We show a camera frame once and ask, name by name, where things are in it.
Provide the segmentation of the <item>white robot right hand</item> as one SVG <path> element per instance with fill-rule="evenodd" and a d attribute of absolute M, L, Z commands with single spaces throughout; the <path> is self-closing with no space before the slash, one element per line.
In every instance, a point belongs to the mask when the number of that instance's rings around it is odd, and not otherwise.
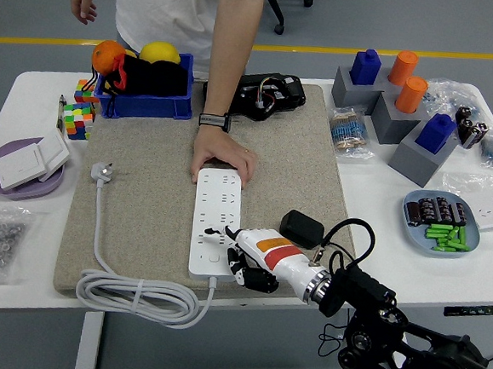
<path fill-rule="evenodd" d="M 312 265 L 298 246 L 274 229 L 206 228 L 207 235 L 225 234 L 234 241 L 227 262 L 236 283 L 246 289 L 272 293 L 281 281 L 288 283 L 305 303 L 313 301 L 316 288 L 330 279 L 327 268 Z"/>

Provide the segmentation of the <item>person's left hand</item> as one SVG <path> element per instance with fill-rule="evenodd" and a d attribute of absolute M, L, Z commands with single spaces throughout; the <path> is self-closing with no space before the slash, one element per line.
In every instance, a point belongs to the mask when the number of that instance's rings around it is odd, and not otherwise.
<path fill-rule="evenodd" d="M 194 139 L 191 164 L 192 182 L 198 182 L 198 172 L 211 159 L 220 160 L 236 168 L 241 186 L 251 181 L 257 164 L 257 155 L 247 147 L 239 145 L 220 127 L 202 125 Z"/>

